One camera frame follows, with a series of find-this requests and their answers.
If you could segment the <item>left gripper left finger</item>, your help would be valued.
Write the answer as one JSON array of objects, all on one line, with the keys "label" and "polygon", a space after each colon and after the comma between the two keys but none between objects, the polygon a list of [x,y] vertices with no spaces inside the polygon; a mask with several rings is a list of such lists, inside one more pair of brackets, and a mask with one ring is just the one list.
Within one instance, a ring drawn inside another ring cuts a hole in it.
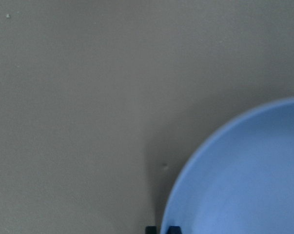
[{"label": "left gripper left finger", "polygon": [[156,226],[147,226],[145,228],[145,234],[157,234],[157,227]]}]

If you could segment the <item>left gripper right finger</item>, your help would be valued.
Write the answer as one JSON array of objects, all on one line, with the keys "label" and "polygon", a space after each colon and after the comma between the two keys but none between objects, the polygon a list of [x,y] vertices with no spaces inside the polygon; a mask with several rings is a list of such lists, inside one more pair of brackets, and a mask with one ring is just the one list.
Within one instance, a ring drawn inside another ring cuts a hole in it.
[{"label": "left gripper right finger", "polygon": [[168,234],[181,234],[181,228],[179,226],[170,226],[168,228]]}]

